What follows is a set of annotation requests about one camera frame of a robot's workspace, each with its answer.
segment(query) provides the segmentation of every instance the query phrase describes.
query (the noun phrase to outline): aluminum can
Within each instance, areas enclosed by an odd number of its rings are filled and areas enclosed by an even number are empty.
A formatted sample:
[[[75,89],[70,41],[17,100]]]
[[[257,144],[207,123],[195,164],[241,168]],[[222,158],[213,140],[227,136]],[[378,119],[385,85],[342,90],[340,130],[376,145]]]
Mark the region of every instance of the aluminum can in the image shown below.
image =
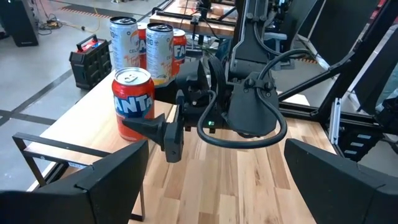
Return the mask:
[[[147,44],[146,44],[146,22],[138,23],[138,38],[139,38],[139,67],[147,69]]]
[[[173,61],[172,61],[172,77],[180,71],[180,65],[185,62],[185,48],[187,47],[187,38],[185,31],[173,29]]]
[[[172,74],[173,27],[150,23],[146,30],[147,70],[155,85],[167,82]]]
[[[125,118],[154,118],[155,85],[150,73],[138,67],[122,68],[115,74],[112,91],[120,136],[128,141],[145,139],[122,121]]]
[[[116,71],[127,67],[139,67],[138,26],[131,17],[112,17],[111,37]]]

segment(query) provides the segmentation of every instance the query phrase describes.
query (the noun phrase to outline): concrete floor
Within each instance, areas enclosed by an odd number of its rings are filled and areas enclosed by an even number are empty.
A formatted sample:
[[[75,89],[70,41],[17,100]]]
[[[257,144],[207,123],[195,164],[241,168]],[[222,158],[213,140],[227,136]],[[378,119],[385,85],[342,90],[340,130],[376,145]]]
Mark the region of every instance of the concrete floor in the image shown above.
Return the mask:
[[[135,0],[121,4],[111,4],[110,0],[42,2],[47,14],[54,13],[63,22],[85,26],[90,30],[95,30],[99,23],[96,32],[98,38],[109,40],[108,19],[60,9],[71,4],[94,6],[131,13],[136,19],[142,18],[143,22],[148,22],[149,17],[145,15],[162,0]],[[42,9],[39,14],[45,19]],[[76,50],[76,43],[89,35],[89,32],[63,26],[53,30],[51,35],[40,36],[38,47],[18,48],[11,38],[0,40],[0,94],[4,96],[0,98],[0,190],[25,190],[34,181],[11,136],[16,132],[39,135],[86,94],[86,91],[75,86],[68,58],[70,52]],[[295,70],[275,73],[278,89],[285,91],[322,71],[318,65],[296,62]],[[311,105],[318,106],[332,84],[332,80],[327,80],[303,94]],[[345,104],[344,110],[354,111],[349,102]],[[398,156],[387,145],[377,145],[364,161],[373,169],[398,176]],[[48,164],[40,160],[38,163],[41,169]]]

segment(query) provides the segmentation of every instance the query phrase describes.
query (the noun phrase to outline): wooden tabletop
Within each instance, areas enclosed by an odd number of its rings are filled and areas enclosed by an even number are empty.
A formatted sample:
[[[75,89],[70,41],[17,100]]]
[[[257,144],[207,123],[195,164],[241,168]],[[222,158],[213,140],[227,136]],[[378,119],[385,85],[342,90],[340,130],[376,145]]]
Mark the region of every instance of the wooden tabletop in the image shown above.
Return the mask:
[[[129,144],[119,137],[116,128],[112,79],[113,73],[41,136],[108,152]],[[308,104],[302,95],[287,101]],[[167,119],[173,120],[175,106],[161,102],[155,106],[157,114],[166,112]],[[287,138],[334,153],[318,123],[297,119],[287,119],[287,123]],[[285,140],[262,149],[234,150],[203,142],[195,128],[184,135],[183,156],[178,163],[167,163],[159,146],[153,149],[144,179],[144,223],[315,223],[284,159]],[[214,136],[252,141],[228,130],[216,130]],[[29,150],[85,164],[99,159],[35,143]],[[75,171],[68,169],[66,175]],[[133,212],[140,211],[138,199]]]
[[[196,11],[196,2],[195,1],[188,1],[188,6],[185,7],[186,1],[174,1],[171,5],[169,5],[166,9],[164,9],[165,12],[173,12],[173,13],[179,13],[179,14],[186,14],[186,15],[200,15],[199,12],[194,13]],[[232,6],[225,6],[222,4],[217,4],[217,3],[212,3],[212,6],[218,6],[222,8],[227,8],[230,9]],[[219,15],[214,15],[212,13],[207,14],[208,18],[219,18]],[[230,21],[230,22],[236,22],[236,19],[232,18],[224,18],[224,21]],[[150,22],[163,22],[166,24],[169,24],[173,26],[174,28],[180,28],[186,32],[193,32],[193,25],[191,24],[191,21],[188,19],[177,19],[174,17],[167,17],[167,16],[158,16],[156,14],[152,15],[149,19]],[[222,35],[223,38],[226,37],[231,37],[234,35],[234,27],[232,26],[225,26],[225,25],[219,25],[219,24],[212,24],[209,22],[209,25],[213,29],[216,35]],[[209,25],[206,22],[199,22],[199,25],[197,25],[197,28],[195,32],[199,32],[200,34],[206,34],[206,35],[213,35],[211,32],[211,29],[209,28]]]

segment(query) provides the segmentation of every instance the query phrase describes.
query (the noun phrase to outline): orange soda can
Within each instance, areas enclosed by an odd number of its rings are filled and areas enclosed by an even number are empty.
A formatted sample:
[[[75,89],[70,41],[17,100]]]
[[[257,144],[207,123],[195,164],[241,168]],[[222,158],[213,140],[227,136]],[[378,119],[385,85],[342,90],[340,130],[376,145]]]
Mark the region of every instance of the orange soda can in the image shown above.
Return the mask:
[[[134,142],[145,139],[122,121],[126,118],[154,118],[155,85],[150,73],[138,67],[122,68],[115,74],[112,91],[120,136]]]
[[[138,22],[138,38],[139,38],[139,66],[147,69],[147,44],[146,44],[146,22]]]
[[[172,77],[180,71],[180,65],[185,62],[185,47],[187,46],[187,38],[184,30],[173,29],[173,61],[172,61]]]

